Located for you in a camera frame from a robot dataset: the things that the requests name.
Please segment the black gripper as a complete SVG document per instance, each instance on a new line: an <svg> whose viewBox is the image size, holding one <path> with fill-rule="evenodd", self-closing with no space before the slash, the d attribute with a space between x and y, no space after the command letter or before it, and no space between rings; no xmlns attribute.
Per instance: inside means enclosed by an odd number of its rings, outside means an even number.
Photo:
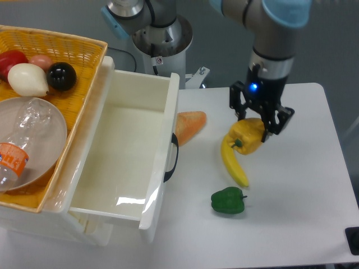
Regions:
<svg viewBox="0 0 359 269"><path fill-rule="evenodd" d="M236 81L229 87L229 107L235 110L238 121L245 119L248 107L260 114L264 124L261 141L266 142L271 135L278 135L286 128L295 110L281 104L280 99L287 78L262 78L260 77L262 70L258 63L248 69L245 96L244 84L241 81ZM249 106L245 98L251 101Z"/></svg>

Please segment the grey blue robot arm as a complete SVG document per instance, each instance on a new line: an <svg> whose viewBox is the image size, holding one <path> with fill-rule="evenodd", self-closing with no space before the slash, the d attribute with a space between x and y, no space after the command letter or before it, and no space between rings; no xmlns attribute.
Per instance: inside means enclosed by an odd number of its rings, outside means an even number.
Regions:
<svg viewBox="0 0 359 269"><path fill-rule="evenodd" d="M254 33L244 82L230 88L229 106L239 119L247 110L260 115L262 139L285 129L294 110L281 95L295 57L300 31L309 20L310 1L211 1L213 9ZM109 1L102 16L119 39L130 38L141 53L145 73L179 75L187 87L186 50L193 40L190 23L177 13L175 1Z"/></svg>

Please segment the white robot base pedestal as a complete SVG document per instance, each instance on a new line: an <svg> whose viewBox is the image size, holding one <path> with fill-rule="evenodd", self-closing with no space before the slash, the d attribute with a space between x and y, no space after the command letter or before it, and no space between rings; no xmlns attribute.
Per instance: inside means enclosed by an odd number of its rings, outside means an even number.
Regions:
<svg viewBox="0 0 359 269"><path fill-rule="evenodd" d="M181 15L167 27L147 26L132 35L134 46L142 55L145 73L163 77L176 73L180 89L185 88L186 51L192 40L192 27Z"/></svg>

